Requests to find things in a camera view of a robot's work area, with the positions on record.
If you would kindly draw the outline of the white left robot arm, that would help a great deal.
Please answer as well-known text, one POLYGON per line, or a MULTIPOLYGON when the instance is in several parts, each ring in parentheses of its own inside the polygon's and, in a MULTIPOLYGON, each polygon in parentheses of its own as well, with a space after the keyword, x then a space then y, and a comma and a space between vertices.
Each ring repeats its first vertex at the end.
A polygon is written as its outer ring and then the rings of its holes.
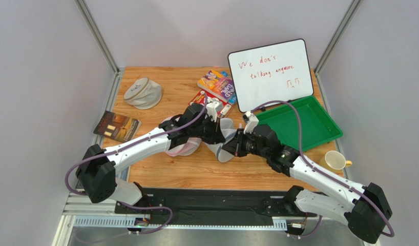
POLYGON ((162 122, 139 138, 108 149, 98 144, 90 146, 75 173, 83 194, 91 203, 112 199, 137 204, 144 197, 142 188, 116 175, 147 157, 184 145, 190 138, 199 138, 208 144, 225 142, 217 107, 216 102, 206 106, 193 103, 183 114, 162 122))

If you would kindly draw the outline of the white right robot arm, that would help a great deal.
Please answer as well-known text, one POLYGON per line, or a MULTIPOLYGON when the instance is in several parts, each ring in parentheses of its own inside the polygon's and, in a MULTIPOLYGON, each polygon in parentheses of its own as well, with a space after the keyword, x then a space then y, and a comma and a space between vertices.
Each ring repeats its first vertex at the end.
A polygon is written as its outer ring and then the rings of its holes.
POLYGON ((251 132, 239 129, 222 148, 236 157, 248 154, 263 157, 274 171, 319 189, 320 195, 304 188, 291 189, 292 203, 302 212, 348 226, 355 236, 367 243, 375 244, 385 235, 384 228, 390 227, 392 210, 379 185, 365 186, 325 169, 298 150, 281 144, 268 125, 258 125, 251 132))

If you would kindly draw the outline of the white mesh laundry bag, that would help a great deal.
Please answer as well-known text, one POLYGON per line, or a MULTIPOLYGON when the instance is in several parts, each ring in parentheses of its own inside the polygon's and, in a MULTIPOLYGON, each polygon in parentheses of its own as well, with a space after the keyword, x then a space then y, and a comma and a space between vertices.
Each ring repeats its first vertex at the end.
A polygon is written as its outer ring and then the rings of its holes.
POLYGON ((205 143, 205 145, 208 147, 208 149, 211 152, 214 153, 214 155, 216 156, 216 159, 219 162, 228 162, 234 157, 234 155, 223 150, 222 147, 225 143, 229 142, 230 140, 234 138, 237 130, 234 128, 234 122, 231 118, 220 119, 220 128, 225 138, 225 142, 212 144, 212 145, 205 143))

